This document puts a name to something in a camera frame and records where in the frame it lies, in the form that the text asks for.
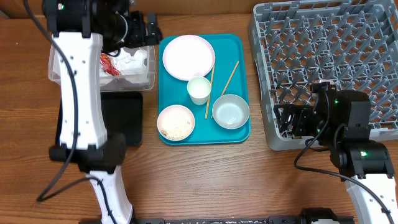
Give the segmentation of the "red snack wrapper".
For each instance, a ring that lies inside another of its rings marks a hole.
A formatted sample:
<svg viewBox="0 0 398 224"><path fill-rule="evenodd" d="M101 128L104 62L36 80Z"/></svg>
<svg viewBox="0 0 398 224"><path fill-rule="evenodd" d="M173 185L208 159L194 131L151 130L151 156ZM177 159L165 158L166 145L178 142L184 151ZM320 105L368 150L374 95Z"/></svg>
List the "red snack wrapper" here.
<svg viewBox="0 0 398 224"><path fill-rule="evenodd" d="M101 69L111 76L120 76L120 71L113 65L112 60L106 54L101 54L100 57Z"/></svg>

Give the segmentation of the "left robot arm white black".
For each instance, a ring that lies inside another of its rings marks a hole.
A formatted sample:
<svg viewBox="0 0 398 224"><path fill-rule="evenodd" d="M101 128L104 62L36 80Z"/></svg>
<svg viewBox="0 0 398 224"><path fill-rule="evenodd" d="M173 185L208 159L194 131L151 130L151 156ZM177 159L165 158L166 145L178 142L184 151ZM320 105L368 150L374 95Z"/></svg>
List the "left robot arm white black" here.
<svg viewBox="0 0 398 224"><path fill-rule="evenodd" d="M62 127L49 156L75 163L85 174L100 205L101 223L133 223L134 208L121 175L126 140L104 125L100 57L159 44L157 16L131 11L131 1L47 0L42 7L43 33L56 50L62 94Z"/></svg>

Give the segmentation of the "white paper cup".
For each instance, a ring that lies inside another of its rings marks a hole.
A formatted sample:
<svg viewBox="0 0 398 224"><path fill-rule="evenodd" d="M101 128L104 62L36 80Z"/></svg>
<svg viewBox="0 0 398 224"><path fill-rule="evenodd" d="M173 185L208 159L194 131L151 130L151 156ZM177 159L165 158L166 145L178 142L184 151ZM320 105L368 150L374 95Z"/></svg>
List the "white paper cup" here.
<svg viewBox="0 0 398 224"><path fill-rule="evenodd" d="M187 84L188 94L196 105L204 105L210 93L210 81L205 77L192 78Z"/></svg>

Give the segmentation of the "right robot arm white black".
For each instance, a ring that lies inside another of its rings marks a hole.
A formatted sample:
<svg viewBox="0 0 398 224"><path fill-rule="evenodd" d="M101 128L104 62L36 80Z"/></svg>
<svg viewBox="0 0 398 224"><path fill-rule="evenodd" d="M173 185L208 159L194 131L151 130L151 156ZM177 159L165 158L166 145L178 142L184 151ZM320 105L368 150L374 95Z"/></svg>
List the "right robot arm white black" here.
<svg viewBox="0 0 398 224"><path fill-rule="evenodd" d="M354 90L318 90L313 106L285 104L274 107L280 129L291 128L325 146L337 172L300 166L297 169L339 177L354 204L360 223L397 223L394 168L387 147L370 138L371 102Z"/></svg>

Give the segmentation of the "grey green ceramic bowl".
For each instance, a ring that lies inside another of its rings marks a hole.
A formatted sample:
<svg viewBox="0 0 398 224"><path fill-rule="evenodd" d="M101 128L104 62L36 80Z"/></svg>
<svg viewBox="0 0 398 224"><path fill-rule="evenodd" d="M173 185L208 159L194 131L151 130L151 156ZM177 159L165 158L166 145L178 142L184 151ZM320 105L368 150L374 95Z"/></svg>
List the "grey green ceramic bowl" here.
<svg viewBox="0 0 398 224"><path fill-rule="evenodd" d="M212 116L215 122L225 129L238 129L249 120L249 105L242 97L227 94L213 104Z"/></svg>

